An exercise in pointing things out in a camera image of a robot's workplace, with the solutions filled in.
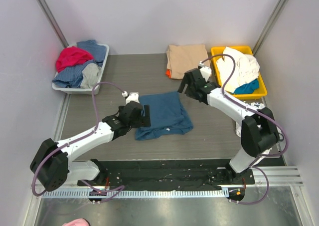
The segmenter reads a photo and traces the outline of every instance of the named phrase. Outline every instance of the white laundry basket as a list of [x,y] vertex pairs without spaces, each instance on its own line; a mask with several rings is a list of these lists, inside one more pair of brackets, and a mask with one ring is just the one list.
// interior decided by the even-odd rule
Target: white laundry basket
[[[108,54],[109,54],[109,50],[110,47],[106,44],[98,44],[98,45],[103,45],[106,47],[106,53],[105,53],[105,58],[103,60],[103,64],[102,64],[102,68],[101,68],[101,74],[99,76],[98,82],[101,82],[102,79],[102,75],[105,69],[105,64],[106,64],[106,60],[108,58]],[[75,46],[76,47],[76,43],[75,44],[71,44],[68,47],[72,47]],[[84,94],[84,95],[90,95],[92,93],[92,88],[91,89],[80,89],[80,88],[63,88],[63,87],[58,87],[56,84],[52,83],[52,88],[54,90],[59,90],[59,91],[63,91],[64,93],[67,94]],[[99,93],[100,90],[100,85],[96,87],[94,94],[96,95],[97,93]]]

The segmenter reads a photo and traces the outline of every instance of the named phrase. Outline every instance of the yellow basket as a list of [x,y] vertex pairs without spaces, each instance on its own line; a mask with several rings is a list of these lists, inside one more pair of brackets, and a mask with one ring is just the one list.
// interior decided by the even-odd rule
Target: yellow basket
[[[233,48],[233,49],[236,49],[236,50],[238,50],[238,51],[240,51],[241,53],[244,53],[244,54],[250,54],[250,55],[253,54],[253,52],[251,51],[251,48],[249,46],[240,45],[240,46],[229,46],[229,47]],[[225,48],[226,48],[225,46],[213,47],[211,49],[211,54],[212,55],[222,54],[224,52]],[[213,61],[214,69],[215,69],[217,83],[222,86],[221,80],[220,80],[219,70],[217,68],[217,63],[216,63],[216,61],[220,57],[221,56],[214,57],[212,59],[212,61]],[[240,99],[240,100],[257,100],[257,99],[260,99],[260,98],[266,96],[267,95],[267,89],[266,89],[265,83],[263,81],[263,78],[261,77],[260,72],[259,72],[258,82],[259,82],[259,89],[255,90],[254,93],[245,94],[245,95],[233,95],[233,96],[236,97],[237,99]]]

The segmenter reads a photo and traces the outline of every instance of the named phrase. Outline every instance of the folded beige cloth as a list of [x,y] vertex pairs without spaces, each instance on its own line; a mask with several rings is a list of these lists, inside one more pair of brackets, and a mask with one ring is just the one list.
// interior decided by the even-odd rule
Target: folded beige cloth
[[[200,61],[208,58],[204,44],[169,45],[166,75],[171,79],[183,79],[184,73],[198,67]],[[204,63],[210,67],[210,60]]]

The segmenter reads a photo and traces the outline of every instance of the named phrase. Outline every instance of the blue cloth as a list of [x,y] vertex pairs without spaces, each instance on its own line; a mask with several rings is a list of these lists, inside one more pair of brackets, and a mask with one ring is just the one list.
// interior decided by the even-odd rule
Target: blue cloth
[[83,80],[82,71],[90,63],[94,63],[94,60],[88,60],[82,65],[66,67],[56,75],[52,82],[62,88],[80,88]]
[[250,82],[248,84],[244,84],[244,85],[238,87],[234,91],[234,95],[252,94],[257,89],[259,89],[259,82],[256,79],[256,80],[253,80],[252,82]]
[[177,92],[145,95],[139,101],[142,105],[150,105],[151,127],[138,128],[136,140],[156,139],[171,134],[184,135],[194,128]]
[[106,47],[103,45],[98,45],[95,40],[87,40],[76,43],[77,47],[90,53],[98,66],[102,66]]

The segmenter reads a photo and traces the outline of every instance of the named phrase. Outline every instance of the wall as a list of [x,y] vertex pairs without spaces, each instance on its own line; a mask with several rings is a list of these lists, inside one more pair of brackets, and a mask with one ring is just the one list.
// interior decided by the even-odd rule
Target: wall
[[289,0],[257,58],[269,92],[267,103],[290,138],[286,158],[298,166],[319,224],[317,8],[318,0]]
[[62,45],[36,0],[0,0],[0,219],[19,226],[29,203],[29,165],[52,136],[63,95],[53,92]]
[[69,43],[94,38],[111,54],[168,44],[256,43],[278,0],[46,0]]

